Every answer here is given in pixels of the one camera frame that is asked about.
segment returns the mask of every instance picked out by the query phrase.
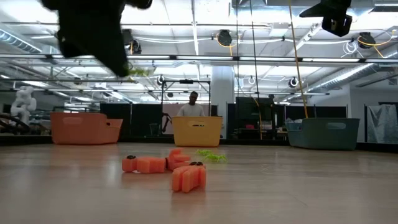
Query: orange foam block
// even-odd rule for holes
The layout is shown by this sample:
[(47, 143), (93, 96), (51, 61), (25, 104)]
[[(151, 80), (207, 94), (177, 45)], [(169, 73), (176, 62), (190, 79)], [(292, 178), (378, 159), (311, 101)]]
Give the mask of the orange foam block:
[(170, 154), (167, 158), (167, 161), (169, 163), (169, 170), (174, 170), (178, 167), (189, 165), (189, 160), (191, 159), (191, 157), (188, 155), (182, 155), (181, 152), (182, 149), (180, 148), (170, 151)]
[(137, 171), (141, 174), (163, 173), (166, 168), (166, 160), (156, 157), (137, 158)]
[(190, 192), (195, 187), (206, 188), (205, 166), (183, 166), (174, 169), (172, 174), (172, 190), (174, 192)]
[(123, 159), (122, 170), (124, 172), (132, 172), (137, 170), (137, 159)]
[(136, 170), (142, 174), (163, 173), (166, 169), (173, 171), (175, 168), (189, 165), (191, 157), (181, 154), (181, 151), (182, 149), (173, 149), (167, 158), (128, 156), (129, 159), (122, 160), (122, 170)]

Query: ceiling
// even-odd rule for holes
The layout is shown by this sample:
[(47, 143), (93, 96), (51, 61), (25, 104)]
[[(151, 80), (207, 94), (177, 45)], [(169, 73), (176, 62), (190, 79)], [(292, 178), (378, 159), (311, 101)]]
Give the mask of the ceiling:
[[(153, 5), (146, 11), (133, 9), (126, 6), (123, 11), (121, 23), (123, 28), (132, 29), (134, 38), (139, 41), (143, 55), (217, 55), (217, 56), (251, 56), (257, 57), (293, 57), (292, 29), (289, 27), (289, 10), (287, 1), (268, 0), (268, 6), (263, 1), (252, 0), (252, 15), (248, 10), (248, 4), (242, 4), (238, 10), (230, 7), (231, 0), (154, 0)], [(371, 12), (374, 1), (353, 1), (352, 10), (354, 22), (351, 31), (344, 37), (337, 37), (325, 30), (318, 29), (321, 18), (300, 18), (298, 13), (309, 5), (315, 5), (319, 1), (293, 1), (294, 4), (294, 32), (298, 43), (299, 57), (328, 57), (328, 58), (367, 58), (377, 55), (375, 48), (352, 50), (348, 41), (359, 37), (360, 32), (370, 32), (377, 43), (388, 43), (378, 46), (378, 50), (388, 49), (397, 43), (397, 39), (391, 38), (392, 31), (398, 29), (398, 13), (396, 12)], [(58, 29), (57, 14), (43, 8), (40, 1), (35, 0), (0, 0), (0, 29), (7, 30), (26, 42), (40, 49), (49, 46), (57, 48), (57, 40), (53, 37)], [(195, 18), (196, 28), (192, 25)], [(216, 40), (221, 29), (230, 30), (233, 38), (233, 46), (222, 47)], [(197, 34), (197, 47), (195, 46), (195, 33)], [(306, 42), (300, 45), (300, 39), (311, 35)], [(7, 43), (0, 43), (0, 54), (27, 54)], [(40, 60), (12, 60), (18, 66), (29, 68), (33, 75), (37, 71), (37, 78), (50, 77), (51, 74), (59, 79), (109, 80), (113, 79), (112, 73), (92, 60), (89, 67), (77, 66), (76, 60), (59, 60), (60, 62), (74, 64), (76, 66), (57, 66), (53, 70), (44, 66)], [(137, 67), (147, 67), (150, 60), (144, 63), (132, 60)], [(9, 60), (3, 61), (6, 67)], [(149, 77), (136, 78), (139, 82), (132, 83), (108, 83), (105, 88), (118, 90), (159, 90), (156, 79), (162, 75), (169, 80), (192, 79), (210, 80), (212, 75), (212, 63), (189, 62), (181, 65), (170, 62), (168, 65), (147, 67), (153, 72)], [(288, 80), (297, 77), (297, 69), (294, 63), (275, 63), (274, 65), (258, 65), (232, 63), (236, 78), (240, 79), (240, 87), (243, 91), (254, 91), (256, 85), (250, 84), (252, 77), (258, 76), (259, 91), (295, 91), (289, 88)], [(346, 65), (331, 65), (329, 63), (305, 64), (300, 66), (300, 74), (304, 86), (310, 86), (324, 77), (345, 68)], [(82, 85), (73, 83), (52, 83), (52, 87), (72, 89), (92, 89), (98, 83), (88, 82)], [(177, 90), (203, 90), (200, 85), (174, 84), (169, 89)], [(134, 102), (153, 103), (159, 94), (154, 93), (123, 93), (122, 98), (104, 98), (100, 93), (86, 95), (95, 100), (124, 101), (125, 96)], [(173, 99), (187, 100), (185, 94), (178, 94)], [(200, 100), (208, 100), (206, 93), (200, 94)]]

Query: white statue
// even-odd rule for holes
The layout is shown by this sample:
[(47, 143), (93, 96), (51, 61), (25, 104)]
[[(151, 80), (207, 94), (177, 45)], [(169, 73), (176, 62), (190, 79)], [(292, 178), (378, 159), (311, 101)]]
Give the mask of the white statue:
[(22, 86), (11, 105), (11, 116), (18, 116), (20, 121), (28, 125), (30, 112), (36, 110), (36, 99), (32, 97), (33, 90), (31, 86)]

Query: white column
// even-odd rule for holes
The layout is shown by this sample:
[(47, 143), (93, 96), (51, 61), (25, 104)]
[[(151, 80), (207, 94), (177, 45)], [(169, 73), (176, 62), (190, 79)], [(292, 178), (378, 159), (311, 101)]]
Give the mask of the white column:
[(223, 117), (221, 134), (226, 139), (227, 103), (234, 103), (234, 69), (231, 66), (215, 66), (211, 75), (211, 105), (218, 106), (218, 116)]

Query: ceiling light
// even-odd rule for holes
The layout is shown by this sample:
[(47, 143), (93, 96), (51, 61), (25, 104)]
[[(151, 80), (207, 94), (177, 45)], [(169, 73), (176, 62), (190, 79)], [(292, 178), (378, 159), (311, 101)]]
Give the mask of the ceiling light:
[(32, 86), (38, 86), (38, 87), (47, 87), (48, 85), (42, 82), (37, 82), (37, 81), (22, 81), (23, 83), (32, 85)]
[(398, 59), (366, 59), (369, 63), (398, 63)]
[(240, 57), (240, 60), (247, 61), (265, 61), (265, 62), (293, 62), (294, 58), (283, 58), (283, 57)]
[(49, 89), (49, 91), (80, 91), (80, 90), (71, 90), (71, 89)]
[(303, 62), (358, 62), (358, 58), (303, 58)]
[(55, 37), (53, 35), (40, 35), (40, 36), (31, 37), (31, 39), (49, 39), (49, 38), (55, 38)]
[(64, 96), (64, 97), (69, 97), (68, 95), (64, 94), (64, 93), (60, 93), (60, 92), (55, 92), (56, 94), (60, 95), (60, 96)]
[(374, 6), (398, 6), (398, 4), (394, 4), (394, 3), (390, 3), (390, 4), (379, 4), (379, 3), (376, 3)]
[(88, 97), (80, 97), (80, 96), (78, 96), (78, 97), (75, 97), (75, 98), (80, 100), (80, 101), (93, 101), (93, 99), (88, 98)]
[(113, 90), (83, 90), (86, 92), (102, 92), (102, 93), (106, 93), (106, 92), (112, 92)]
[(161, 59), (170, 59), (170, 56), (167, 56), (167, 55), (128, 55), (127, 59), (161, 60)]
[(179, 60), (232, 60), (233, 57), (219, 57), (219, 56), (177, 56)]
[(325, 95), (329, 95), (329, 93), (304, 93), (304, 95), (309, 95), (309, 96), (325, 96)]

